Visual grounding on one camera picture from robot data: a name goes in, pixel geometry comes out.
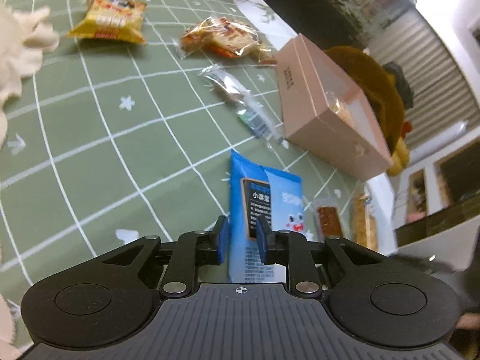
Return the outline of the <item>brown jelly bar packet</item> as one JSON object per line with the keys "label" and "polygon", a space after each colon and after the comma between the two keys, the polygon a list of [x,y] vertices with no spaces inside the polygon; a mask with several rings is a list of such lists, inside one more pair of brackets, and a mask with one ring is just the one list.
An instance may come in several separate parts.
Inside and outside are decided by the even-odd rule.
{"label": "brown jelly bar packet", "polygon": [[312,213],[320,239],[344,237],[337,201],[331,197],[317,197],[312,201]]}

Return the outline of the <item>blue white snack bag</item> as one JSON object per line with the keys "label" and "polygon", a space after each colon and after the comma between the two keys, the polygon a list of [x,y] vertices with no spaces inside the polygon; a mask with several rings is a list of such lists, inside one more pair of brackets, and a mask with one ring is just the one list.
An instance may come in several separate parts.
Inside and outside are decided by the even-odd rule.
{"label": "blue white snack bag", "polygon": [[236,151],[230,157],[228,278],[232,283],[286,280],[286,269],[267,265],[266,236],[304,233],[302,180],[289,172],[253,163]]}

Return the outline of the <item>long cheese bread packet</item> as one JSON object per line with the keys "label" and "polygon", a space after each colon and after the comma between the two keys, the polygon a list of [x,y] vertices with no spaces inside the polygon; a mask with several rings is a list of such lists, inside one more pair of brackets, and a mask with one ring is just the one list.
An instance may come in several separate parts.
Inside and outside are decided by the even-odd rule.
{"label": "long cheese bread packet", "polygon": [[371,198],[365,193],[355,195],[352,203],[352,225],[355,243],[378,251],[376,219]]}

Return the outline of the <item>small clear snack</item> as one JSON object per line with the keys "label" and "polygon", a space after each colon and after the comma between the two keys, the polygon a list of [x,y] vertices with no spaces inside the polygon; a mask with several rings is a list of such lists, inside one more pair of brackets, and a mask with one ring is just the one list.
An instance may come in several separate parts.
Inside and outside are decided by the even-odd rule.
{"label": "small clear snack", "polygon": [[205,67],[199,73],[213,85],[222,101],[235,111],[241,122],[258,138],[263,139],[267,147],[272,142],[289,148],[287,139],[274,125],[263,106],[255,100],[251,92],[232,74],[226,72],[219,64]]}

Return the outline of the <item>red rice cracker packet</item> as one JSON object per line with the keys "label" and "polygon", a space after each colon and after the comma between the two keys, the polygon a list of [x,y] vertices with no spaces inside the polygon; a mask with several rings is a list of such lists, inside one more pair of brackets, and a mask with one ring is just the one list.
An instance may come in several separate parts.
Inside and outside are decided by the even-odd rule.
{"label": "red rice cracker packet", "polygon": [[187,28],[176,47],[182,58],[202,50],[225,59],[250,56],[260,65],[278,62],[272,48],[263,42],[253,27],[224,16],[208,16]]}

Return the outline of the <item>yellow panda snack bag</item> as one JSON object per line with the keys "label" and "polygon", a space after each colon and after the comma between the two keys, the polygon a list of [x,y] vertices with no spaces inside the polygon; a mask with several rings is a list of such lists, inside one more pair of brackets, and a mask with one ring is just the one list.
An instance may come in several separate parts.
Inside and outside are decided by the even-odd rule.
{"label": "yellow panda snack bag", "polygon": [[137,0],[86,0],[85,18],[67,36],[146,44],[143,22],[147,4]]}

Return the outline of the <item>green checked tablecloth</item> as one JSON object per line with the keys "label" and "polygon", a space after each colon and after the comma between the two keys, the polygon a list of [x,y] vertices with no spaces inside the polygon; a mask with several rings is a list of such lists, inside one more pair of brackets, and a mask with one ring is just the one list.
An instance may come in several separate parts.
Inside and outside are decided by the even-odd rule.
{"label": "green checked tablecloth", "polygon": [[300,176],[302,208],[337,204],[345,234],[356,181],[295,145],[266,145],[200,76],[217,58],[180,58],[183,31],[208,16],[253,24],[282,47],[295,34],[262,0],[140,0],[145,45],[69,38],[86,0],[2,0],[49,7],[58,49],[7,103],[1,150],[1,294],[30,338],[20,301],[39,280],[139,236],[165,242],[229,213],[230,153]]}

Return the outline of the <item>pink cardboard box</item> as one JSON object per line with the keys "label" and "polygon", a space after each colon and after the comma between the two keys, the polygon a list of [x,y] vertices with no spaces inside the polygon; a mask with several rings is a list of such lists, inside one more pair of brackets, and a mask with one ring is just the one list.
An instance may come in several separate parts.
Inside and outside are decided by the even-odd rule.
{"label": "pink cardboard box", "polygon": [[276,74],[289,142],[361,181],[393,165],[360,86],[304,35],[277,52]]}

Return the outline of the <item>yellow jacket on chair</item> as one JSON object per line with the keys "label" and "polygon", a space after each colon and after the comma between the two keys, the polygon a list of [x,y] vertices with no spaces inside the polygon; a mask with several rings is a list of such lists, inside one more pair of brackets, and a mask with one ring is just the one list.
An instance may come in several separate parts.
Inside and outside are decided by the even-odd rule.
{"label": "yellow jacket on chair", "polygon": [[[408,83],[402,67],[393,61],[384,64],[382,67],[399,93],[403,102],[403,108],[406,111],[412,109],[414,103],[414,91]],[[402,122],[400,139],[398,140],[395,151],[392,155],[393,165],[386,171],[390,177],[400,175],[408,166],[410,150],[407,148],[404,139],[412,130],[413,126],[409,121],[406,120]]]}

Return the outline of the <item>brown fuzzy coat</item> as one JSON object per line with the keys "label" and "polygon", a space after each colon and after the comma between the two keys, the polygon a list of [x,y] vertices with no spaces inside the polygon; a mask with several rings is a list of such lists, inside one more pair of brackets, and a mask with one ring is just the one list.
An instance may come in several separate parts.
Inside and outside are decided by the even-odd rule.
{"label": "brown fuzzy coat", "polygon": [[404,123],[404,105],[387,72],[371,56],[351,46],[334,46],[324,53],[362,89],[393,154]]}

